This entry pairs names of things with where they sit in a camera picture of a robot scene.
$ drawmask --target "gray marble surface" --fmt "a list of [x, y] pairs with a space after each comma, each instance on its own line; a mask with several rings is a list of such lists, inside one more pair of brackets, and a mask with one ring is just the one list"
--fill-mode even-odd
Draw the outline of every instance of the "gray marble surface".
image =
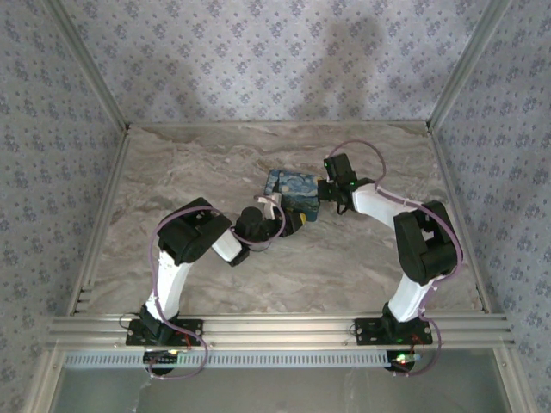
[[[133, 128], [88, 312], [137, 311], [151, 289], [147, 243], [166, 214], [203, 196], [233, 221], [255, 205], [272, 168], [325, 175], [323, 159], [346, 139], [367, 139], [387, 160], [383, 186], [414, 200], [445, 200], [422, 130], [386, 124], [156, 126]], [[359, 176], [377, 177], [376, 155], [346, 149]], [[318, 221], [231, 268], [209, 251], [191, 269], [182, 314], [379, 311], [401, 277], [393, 231], [322, 204]], [[463, 274], [429, 308], [479, 310], [475, 281]]]

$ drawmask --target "patterned wallpaper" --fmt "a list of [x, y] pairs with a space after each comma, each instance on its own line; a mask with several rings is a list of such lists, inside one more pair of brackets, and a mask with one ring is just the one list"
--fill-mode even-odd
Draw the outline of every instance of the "patterned wallpaper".
[[487, 288], [551, 412], [551, 4], [514, 0], [436, 135]]
[[66, 0], [134, 122], [425, 120], [486, 0]]
[[40, 0], [0, 2], [0, 411], [65, 313], [120, 133]]

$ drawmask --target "purple cable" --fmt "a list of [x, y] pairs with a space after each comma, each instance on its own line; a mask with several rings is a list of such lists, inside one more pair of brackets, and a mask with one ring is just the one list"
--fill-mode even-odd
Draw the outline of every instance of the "purple cable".
[[436, 324], [436, 322], [432, 318], [428, 318], [424, 315], [424, 307], [429, 302], [429, 299], [430, 299], [431, 295], [437, 290], [437, 288], [440, 284], [442, 284], [443, 282], [445, 282], [447, 280], [451, 280], [452, 278], [456, 277], [459, 274], [459, 270], [461, 269], [461, 266], [462, 266], [462, 263], [463, 263], [463, 250], [461, 249], [461, 246], [459, 244], [459, 240], [457, 239], [457, 236], [454, 234], [453, 230], [438, 215], [433, 213], [431, 210], [425, 208], [424, 206], [418, 204], [417, 202], [412, 202], [410, 200], [406, 200], [406, 199], [400, 198], [398, 196], [388, 194], [387, 192], [385, 192], [384, 190], [379, 188], [379, 184], [381, 183], [383, 178], [387, 175], [387, 164], [386, 164], [385, 158], [382, 156], [381, 152], [372, 143], [368, 142], [367, 140], [361, 140], [361, 139], [346, 140], [342, 144], [336, 146], [335, 149], [333, 149], [331, 151], [331, 153], [329, 154], [328, 157], [331, 157], [337, 150], [339, 150], [343, 146], [345, 146], [347, 144], [352, 144], [352, 143], [365, 144], [365, 145], [369, 146], [371, 149], [373, 149], [375, 151], [375, 153], [377, 154], [377, 156], [381, 160], [382, 174], [381, 174], [381, 176], [379, 176], [375, 180], [375, 191], [377, 192], [377, 194], [379, 194], [380, 196], [382, 196], [382, 197], [384, 197], [384, 198], [386, 198], [386, 199], [388, 199], [392, 202], [395, 202], [397, 204], [406, 205], [406, 206], [411, 207], [411, 208], [417, 208], [419, 211], [421, 211], [421, 212], [427, 214], [428, 216], [430, 216], [431, 218], [433, 218], [446, 231], [446, 233], [449, 235], [449, 238], [451, 239], [451, 242], [454, 245], [455, 253], [457, 255], [457, 257], [456, 257], [457, 258], [457, 265], [455, 266], [454, 270], [449, 275], [447, 275], [445, 278], [442, 278], [441, 280], [435, 281], [432, 284], [430, 290], [427, 292], [427, 294], [425, 294], [425, 296], [423, 297], [423, 299], [419, 303], [419, 309], [418, 309], [419, 319], [429, 323], [430, 325], [432, 325], [432, 327], [434, 328], [434, 330], [436, 332], [436, 337], [438, 338], [438, 342], [437, 342], [437, 346], [436, 346], [436, 353], [435, 353], [434, 357], [430, 360], [428, 365], [426, 365], [421, 370], [418, 370], [416, 372], [413, 372], [413, 373], [409, 373], [409, 372], [397, 373], [397, 372], [394, 372], [394, 374], [396, 374], [396, 375], [405, 376], [405, 377], [418, 376], [420, 374], [428, 372], [429, 370], [431, 370], [436, 365], [436, 362], [440, 358], [440, 352], [442, 350], [442, 334], [441, 334], [441, 331], [438, 328], [438, 325]]
[[[282, 210], [282, 208], [279, 205], [277, 205], [277, 203], [274, 200], [272, 200], [271, 198], [260, 195], [260, 196], [256, 196], [255, 200], [257, 200], [259, 197], [265, 198], [265, 199], [269, 200], [270, 202], [272, 202], [273, 204], [275, 204], [275, 206], [279, 209], [279, 211], [282, 215], [282, 227], [271, 239], [266, 241], [266, 243], [271, 243], [274, 239], [276, 239], [277, 237], [280, 236], [280, 234], [283, 232], [283, 229], [285, 228], [285, 213]], [[187, 209], [184, 209], [182, 211], [178, 211], [177, 213], [173, 213], [172, 215], [169, 215], [168, 217], [163, 219], [161, 222], [159, 222], [158, 225], [153, 230], [151, 239], [149, 240], [149, 250], [148, 250], [147, 260], [149, 262], [149, 267], [152, 271], [152, 293], [153, 293], [153, 297], [155, 297], [155, 308], [157, 309], [158, 315], [161, 317], [161, 321], [164, 324], [168, 325], [174, 331], [179, 331], [183, 334], [194, 337], [194, 339], [196, 339], [201, 344], [201, 346], [205, 349], [205, 355], [204, 355], [204, 357], [201, 361], [201, 364], [193, 372], [188, 373], [188, 374], [184, 374], [184, 375], [181, 375], [181, 376], [170, 376], [170, 377], [159, 376], [159, 375], [155, 374], [152, 371], [152, 364], [154, 363], [154, 359], [153, 359], [152, 363], [149, 364], [149, 366], [147, 368], [147, 371], [149, 372], [150, 376], [154, 379], [159, 379], [159, 380], [189, 379], [189, 378], [194, 377], [197, 374], [199, 374], [201, 372], [201, 370], [203, 368], [205, 368], [205, 365], [207, 364], [208, 345], [205, 343], [203, 338], [201, 336], [197, 335], [194, 331], [190, 331], [190, 330], [187, 330], [187, 329], [183, 329], [182, 327], [178, 327], [177, 325], [175, 325], [175, 324], [171, 323], [169, 320], [167, 320], [166, 317], [164, 316], [163, 309], [161, 308], [161, 305], [158, 302], [158, 267], [155, 265], [155, 260], [153, 258], [153, 245], [155, 244], [155, 238], [158, 235], [158, 232], [161, 230], [161, 228], [163, 228], [165, 225], [167, 225], [173, 219], [180, 218], [183, 215], [187, 215], [188, 213], [198, 213], [199, 211], [211, 211], [213, 213], [218, 213], [220, 215], [222, 214], [221, 211], [219, 211], [218, 209], [216, 209], [212, 206], [194, 206], [192, 208], [187, 208]], [[244, 243], [247, 243], [249, 245], [261, 244], [261, 243], [251, 243], [249, 241], [244, 240], [241, 237], [238, 237], [236, 234], [233, 234], [233, 236], [235, 238], [237, 238], [238, 240], [240, 240]]]

